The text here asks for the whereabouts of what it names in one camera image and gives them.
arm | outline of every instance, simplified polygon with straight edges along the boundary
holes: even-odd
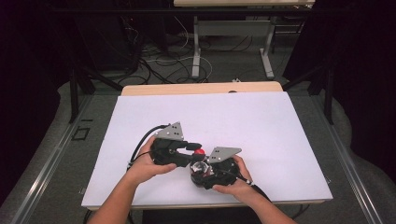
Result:
[[[252,181],[248,168],[246,167],[242,158],[233,156],[235,162],[239,166],[241,175]],[[254,190],[244,181],[237,179],[235,183],[230,186],[215,185],[213,189],[225,194],[232,194],[236,200],[251,207],[259,217],[260,221],[265,224],[272,223],[296,223],[291,218],[282,213],[276,206],[266,200],[260,193]]]
[[[125,223],[131,208],[137,186],[155,175],[166,174],[176,168],[174,164],[155,165],[147,153],[154,142],[150,137],[140,148],[140,156],[128,172],[122,177],[89,223]]]

person's left hand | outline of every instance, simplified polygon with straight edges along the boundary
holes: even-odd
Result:
[[[127,172],[127,178],[132,181],[132,184],[139,185],[145,181],[148,181],[155,175],[162,175],[169,173],[176,169],[176,165],[171,163],[167,165],[156,165],[152,161],[152,158],[149,155],[150,147],[154,142],[155,137],[151,136],[150,139],[143,145],[139,153],[137,154],[137,160],[134,161],[134,164]]]

white table top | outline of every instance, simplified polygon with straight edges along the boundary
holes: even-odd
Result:
[[[313,5],[315,0],[175,0],[176,7],[260,7]]]
[[[254,182],[274,203],[332,199],[287,93],[238,92],[120,96],[82,206],[94,210],[105,201],[148,130],[177,121],[185,140],[202,144],[206,154],[214,147],[241,147]],[[189,168],[179,167],[140,185],[132,208],[237,205],[230,195],[197,188]]]

hand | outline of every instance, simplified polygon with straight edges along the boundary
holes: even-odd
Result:
[[[136,186],[148,181],[155,175],[166,174],[176,169],[176,165],[173,163],[167,165],[154,164],[149,155],[150,147],[154,140],[155,137],[151,136],[147,143],[140,148],[137,154],[138,158],[126,174],[127,178]]]
[[[233,159],[238,165],[241,175],[249,181],[253,181],[244,160],[236,155],[233,156]],[[229,186],[215,185],[213,186],[213,190],[224,194],[232,194],[236,200],[246,205],[250,205],[255,198],[261,196],[260,193],[240,179],[237,179]]]

desk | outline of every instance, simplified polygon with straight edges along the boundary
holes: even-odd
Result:
[[[176,121],[181,122],[185,140],[201,143],[207,154],[214,147],[241,147],[239,155],[254,182],[274,203],[332,199],[290,98],[277,82],[205,83],[126,87],[82,206],[97,209],[124,175],[142,136],[154,126]],[[189,168],[177,168],[139,186],[132,208],[241,205],[230,195],[197,188]]]
[[[315,0],[175,0],[176,7],[274,7],[313,5]],[[265,35],[264,48],[260,49],[262,64],[268,79],[274,79],[274,72],[268,58],[276,17],[270,21],[198,21],[194,17],[194,58],[192,77],[199,76],[201,49],[199,35]]]

